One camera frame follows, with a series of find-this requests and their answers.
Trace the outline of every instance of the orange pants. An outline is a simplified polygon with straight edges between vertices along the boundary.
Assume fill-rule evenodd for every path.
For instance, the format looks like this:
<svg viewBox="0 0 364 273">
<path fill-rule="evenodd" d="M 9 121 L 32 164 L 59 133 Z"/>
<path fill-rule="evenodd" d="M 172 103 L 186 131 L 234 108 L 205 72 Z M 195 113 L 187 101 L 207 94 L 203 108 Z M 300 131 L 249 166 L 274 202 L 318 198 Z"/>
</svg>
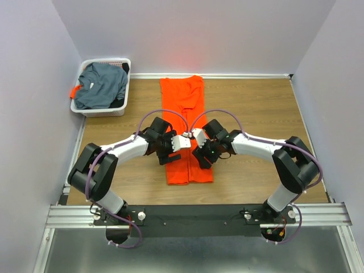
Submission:
<svg viewBox="0 0 364 273">
<path fill-rule="evenodd" d="M 160 80 L 160 86 L 162 108 L 182 114 L 189 126 L 205 111 L 204 82 L 201 77 L 163 78 Z M 185 123 L 177 115 L 163 112 L 163 119 L 172 124 L 178 134 L 185 131 Z M 202 116 L 195 124 L 195 128 L 202 128 L 206 123 L 206 116 Z M 181 155 L 180 160 L 166 165 L 168 184 L 187 185 L 191 181 L 198 183 L 213 181 L 212 169 L 201 169 L 197 159 L 192 155 L 197 146 L 196 141 L 192 140 L 191 144 L 191 149 L 177 152 Z"/>
</svg>

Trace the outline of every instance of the gray wall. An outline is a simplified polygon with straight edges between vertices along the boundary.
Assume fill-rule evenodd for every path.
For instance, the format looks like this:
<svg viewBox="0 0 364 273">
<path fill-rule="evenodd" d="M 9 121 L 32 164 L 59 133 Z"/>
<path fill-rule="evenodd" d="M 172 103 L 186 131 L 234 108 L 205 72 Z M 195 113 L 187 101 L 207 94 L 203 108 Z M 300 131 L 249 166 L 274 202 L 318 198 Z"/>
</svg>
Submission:
<svg viewBox="0 0 364 273">
<path fill-rule="evenodd" d="M 0 272 L 32 272 L 80 124 L 80 56 L 49 0 L 0 1 Z"/>
<path fill-rule="evenodd" d="M 325 184 L 364 255 L 364 2 L 338 0 L 293 77 Z"/>
<path fill-rule="evenodd" d="M 53 0 L 83 59 L 133 73 L 293 73 L 334 0 Z"/>
</svg>

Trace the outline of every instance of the laundry basket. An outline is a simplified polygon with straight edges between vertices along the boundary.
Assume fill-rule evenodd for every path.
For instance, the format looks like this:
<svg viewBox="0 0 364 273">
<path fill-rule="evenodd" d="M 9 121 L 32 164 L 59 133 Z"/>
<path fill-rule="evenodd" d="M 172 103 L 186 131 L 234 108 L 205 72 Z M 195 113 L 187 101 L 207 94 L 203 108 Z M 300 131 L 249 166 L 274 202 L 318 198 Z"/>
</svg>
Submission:
<svg viewBox="0 0 364 273">
<path fill-rule="evenodd" d="M 130 70 L 131 70 L 131 62 L 129 59 L 124 58 L 107 58 L 107 59 L 92 59 L 92 60 L 86 60 L 84 61 L 80 69 L 77 72 L 77 82 L 75 86 L 78 86 L 80 82 L 78 81 L 78 78 L 80 77 L 80 74 L 83 72 L 85 67 L 89 65 L 90 63 L 103 63 L 103 64 L 111 64 L 111 65 L 117 65 L 121 67 L 123 63 L 128 63 L 129 65 L 129 72 L 127 74 L 127 84 L 126 84 L 126 90 L 125 90 L 125 100 L 123 106 L 119 108 L 107 108 L 107 109 L 78 109 L 76 107 L 75 101 L 72 99 L 71 101 L 71 110 L 75 113 L 81 113 L 82 115 L 85 115 L 88 118 L 93 117 L 112 117 L 112 116 L 119 116 L 124 115 L 125 107 L 127 105 L 127 98 L 129 95 L 129 83 L 130 83 Z"/>
</svg>

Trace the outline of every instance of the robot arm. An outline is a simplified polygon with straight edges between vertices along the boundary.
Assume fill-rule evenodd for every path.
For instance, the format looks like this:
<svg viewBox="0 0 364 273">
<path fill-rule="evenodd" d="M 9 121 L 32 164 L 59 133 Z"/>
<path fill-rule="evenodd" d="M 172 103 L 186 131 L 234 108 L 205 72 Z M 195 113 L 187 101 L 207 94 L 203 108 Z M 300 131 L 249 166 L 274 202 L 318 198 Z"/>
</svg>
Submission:
<svg viewBox="0 0 364 273">
<path fill-rule="evenodd" d="M 289 143 L 309 152 L 302 140 L 295 136 L 289 140 L 278 140 L 258 138 L 248 134 L 245 136 L 238 130 L 228 133 L 215 119 L 207 123 L 203 130 L 194 129 L 193 136 L 198 146 L 192 154 L 201 168 L 210 168 L 223 152 L 233 155 L 253 155 L 275 164 L 281 184 L 263 204 L 263 213 L 266 217 L 277 217 L 319 173 L 318 167 L 302 152 L 275 144 Z M 273 144 L 257 142 L 250 138 L 268 140 Z"/>
<path fill-rule="evenodd" d="M 157 117 L 150 127 L 120 142 L 104 146 L 93 143 L 86 145 L 68 176 L 68 183 L 85 194 L 89 166 L 97 155 L 111 148 L 100 158 L 98 168 L 93 172 L 89 184 L 90 199 L 108 211 L 122 216 L 127 203 L 110 189 L 116 167 L 137 156 L 154 152 L 159 163 L 164 165 L 181 158 L 180 155 L 170 156 L 171 154 L 190 147 L 188 138 L 177 135 L 170 123 Z"/>
</svg>

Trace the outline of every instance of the wood surface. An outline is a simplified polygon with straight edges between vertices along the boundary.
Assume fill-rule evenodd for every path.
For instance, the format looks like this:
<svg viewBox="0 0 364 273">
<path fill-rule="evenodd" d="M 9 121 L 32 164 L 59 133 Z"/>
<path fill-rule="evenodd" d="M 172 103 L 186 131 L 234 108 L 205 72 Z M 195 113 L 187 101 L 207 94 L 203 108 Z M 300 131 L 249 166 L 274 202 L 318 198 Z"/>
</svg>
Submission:
<svg viewBox="0 0 364 273">
<path fill-rule="evenodd" d="M 205 79 L 205 109 L 233 112 L 249 134 L 287 139 L 294 135 L 307 145 L 308 138 L 287 79 Z M 162 105 L 159 80 L 133 79 L 122 117 L 88 118 L 81 149 L 93 142 L 111 144 L 129 137 L 140 119 Z M 148 117 L 142 128 L 155 116 Z M 238 129 L 232 117 L 209 113 L 228 131 Z M 165 166 L 156 155 L 130 160 L 117 168 L 112 190 L 134 205 L 262 203 L 280 181 L 272 163 L 252 156 L 236 155 L 213 165 L 214 182 L 167 185 Z M 310 189 L 298 202 L 327 202 L 322 184 Z M 71 187 L 68 205 L 85 205 L 85 196 Z"/>
</svg>

